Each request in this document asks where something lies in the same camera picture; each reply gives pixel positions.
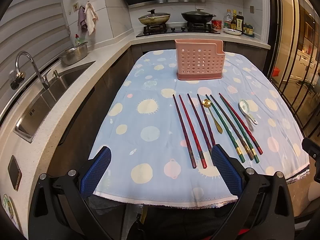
silver bolt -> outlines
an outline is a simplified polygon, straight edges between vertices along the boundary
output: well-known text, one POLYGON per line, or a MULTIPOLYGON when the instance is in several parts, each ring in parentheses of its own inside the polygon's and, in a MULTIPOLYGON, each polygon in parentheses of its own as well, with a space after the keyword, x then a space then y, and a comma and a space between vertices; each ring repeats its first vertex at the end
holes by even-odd
POLYGON ((47 174, 42 173, 42 174, 39 176, 39 179, 45 179, 46 177, 47 177, 47 174))
POLYGON ((277 176, 278 176, 279 178, 283 178, 283 173, 282 173, 281 171, 277 171, 277 176))
POLYGON ((246 172, 247 172, 249 175, 252 175, 252 174, 254 174, 254 169, 253 169, 253 168, 247 168, 247 169, 246 169, 246 172))
POLYGON ((76 173, 77 173, 76 170, 70 170, 70 171, 68 171, 68 175, 69 175, 69 176, 74 176, 76 173))

dark red chopstick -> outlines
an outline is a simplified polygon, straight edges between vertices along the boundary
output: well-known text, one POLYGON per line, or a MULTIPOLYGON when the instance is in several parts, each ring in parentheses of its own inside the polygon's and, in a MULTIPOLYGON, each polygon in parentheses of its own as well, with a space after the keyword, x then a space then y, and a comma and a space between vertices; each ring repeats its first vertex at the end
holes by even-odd
POLYGON ((254 145, 256 146, 259 154, 263 154, 263 151, 261 150, 258 142, 256 141, 256 139, 253 137, 252 133, 250 132, 250 130, 247 128, 247 126, 245 125, 244 121, 242 121, 242 119, 240 118, 240 116, 237 114, 237 112, 233 109, 233 107, 229 104, 229 102, 223 97, 222 94, 220 94, 220 97, 223 101, 225 101, 225 103, 230 107, 231 111, 235 114, 235 116, 238 118, 239 122, 242 124, 242 126, 244 127, 244 129, 246 130, 247 134, 249 135, 249 137, 251 138, 252 142, 254 143, 254 145))
POLYGON ((198 149, 198 152, 199 152, 199 157, 200 157, 200 160, 201 160, 201 163, 202 163, 202 167, 205 169, 205 168, 207 168, 207 163, 205 162, 204 155, 203 155, 203 152, 202 152, 202 149, 201 149, 201 146, 200 146, 198 137, 197 137, 197 135, 196 135, 196 131, 195 131, 195 129, 193 128, 192 122, 191 122, 191 120, 190 120, 190 117, 189 117, 189 114, 188 114, 188 112, 187 112, 186 106, 185 106, 184 103, 183 103, 183 100, 182 100, 182 98, 181 98, 181 95, 179 95, 179 98, 180 98, 180 101, 181 101, 181 104, 182 104, 184 113, 186 114, 186 117, 187 117, 187 120, 188 120, 190 129, 191 129, 191 132, 192 132, 192 136, 193 136, 193 138, 194 138, 194 140, 195 140, 195 143, 196 143, 196 146, 197 146, 197 149, 198 149))
POLYGON ((201 109, 202 109, 202 113, 203 113, 205 122, 206 122, 207 127, 208 127, 208 131, 209 131, 209 135, 210 135, 210 139, 211 139, 212 147, 213 147, 213 146, 216 145, 216 142, 215 142, 214 137, 213 137, 213 133, 212 133, 212 130, 211 130, 211 126, 210 126, 208 117, 207 117, 207 115, 206 115, 206 113, 205 113, 205 110, 204 110, 204 107, 203 107, 203 105, 202 105, 202 101, 201 101, 201 99, 200 99, 199 94, 197 94, 197 96, 198 96, 198 99, 199 99, 199 103, 200 103, 200 106, 201 106, 201 109))
POLYGON ((208 139, 208 137, 207 137, 207 133, 206 133, 205 130, 204 130, 203 124, 202 124, 202 122, 201 122, 201 120, 200 120, 200 117, 199 117, 199 114, 198 114, 198 112, 197 112, 197 110, 196 110, 196 108, 195 108, 195 105, 193 104, 193 102, 192 102, 192 100, 191 100, 190 95, 187 94, 187 96, 188 96, 188 98, 189 98, 189 101, 190 101, 190 103, 191 103, 191 106, 192 106, 192 108, 193 108, 193 111, 195 112, 195 115, 196 115, 196 117, 197 117, 197 120, 198 120, 198 123, 199 123, 199 125, 200 125, 200 128, 201 128, 201 131, 202 131, 202 134, 203 134, 205 143, 206 143, 206 145, 207 145, 208 151, 209 151, 209 153, 211 153, 212 147, 211 147, 210 142, 209 142, 209 139, 208 139))
POLYGON ((197 167, 196 161, 195 161, 195 157, 193 155, 191 144, 190 144, 190 141, 189 141, 189 138, 188 138, 188 134, 187 134, 187 131, 186 131, 186 127, 184 126, 184 123, 183 123, 183 120, 182 120, 182 116, 181 116, 181 113, 180 113, 180 110, 179 110, 179 107, 178 107, 178 104, 177 104, 177 100, 176 100, 174 95, 173 95, 173 99, 174 99, 174 103, 176 104, 178 116, 179 116, 181 127, 182 127, 182 130, 183 130, 183 135, 184 135, 184 138, 186 140, 186 144, 187 144, 187 148, 188 148, 191 164, 192 164, 192 167, 195 169, 197 167))

wall outlet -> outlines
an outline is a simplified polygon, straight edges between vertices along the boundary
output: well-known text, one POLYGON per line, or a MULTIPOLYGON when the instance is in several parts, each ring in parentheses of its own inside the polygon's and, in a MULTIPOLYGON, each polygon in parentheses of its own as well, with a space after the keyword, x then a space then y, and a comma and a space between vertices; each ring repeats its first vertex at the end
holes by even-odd
POLYGON ((77 10, 79 10, 79 3, 75 3, 73 6, 73 12, 76 12, 77 10))

gold spoon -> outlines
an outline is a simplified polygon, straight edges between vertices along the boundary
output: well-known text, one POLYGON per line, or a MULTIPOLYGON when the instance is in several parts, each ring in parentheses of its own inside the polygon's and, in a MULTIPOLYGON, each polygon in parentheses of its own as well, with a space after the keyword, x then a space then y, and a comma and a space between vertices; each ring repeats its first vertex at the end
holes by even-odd
POLYGON ((211 114, 211 116, 212 116, 212 118, 214 120, 214 124, 216 125, 216 128, 217 128, 218 132, 220 134, 222 134, 223 130, 222 130, 221 126, 219 125, 219 123, 217 122, 217 120, 215 119, 215 117, 213 116, 213 114, 212 114, 212 112, 210 110, 211 101, 208 100, 208 99, 205 99, 205 100, 202 101, 202 105, 209 109, 209 112, 210 112, 210 114, 211 114))

metal basin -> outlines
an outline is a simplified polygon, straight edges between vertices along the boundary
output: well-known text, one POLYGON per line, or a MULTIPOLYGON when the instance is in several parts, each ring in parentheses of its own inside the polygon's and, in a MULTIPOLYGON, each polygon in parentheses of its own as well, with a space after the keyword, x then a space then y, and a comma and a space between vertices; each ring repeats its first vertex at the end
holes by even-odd
POLYGON ((72 83, 93 63, 86 63, 59 73, 42 89, 17 122, 14 132, 31 143, 43 120, 72 83))

